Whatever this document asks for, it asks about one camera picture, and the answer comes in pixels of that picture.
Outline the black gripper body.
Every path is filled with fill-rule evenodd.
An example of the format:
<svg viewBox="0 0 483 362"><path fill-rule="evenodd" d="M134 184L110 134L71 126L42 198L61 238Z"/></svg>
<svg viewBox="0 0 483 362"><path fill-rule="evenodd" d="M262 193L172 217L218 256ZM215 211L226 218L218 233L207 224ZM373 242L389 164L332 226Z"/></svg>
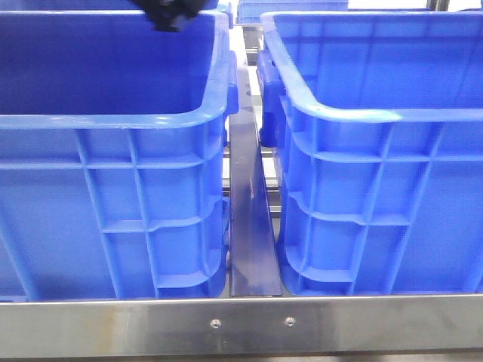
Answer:
<svg viewBox="0 0 483 362"><path fill-rule="evenodd" d="M203 0L136 0L134 4L140 8L154 29L160 32L178 32L186 24L205 9L207 1Z"/></svg>

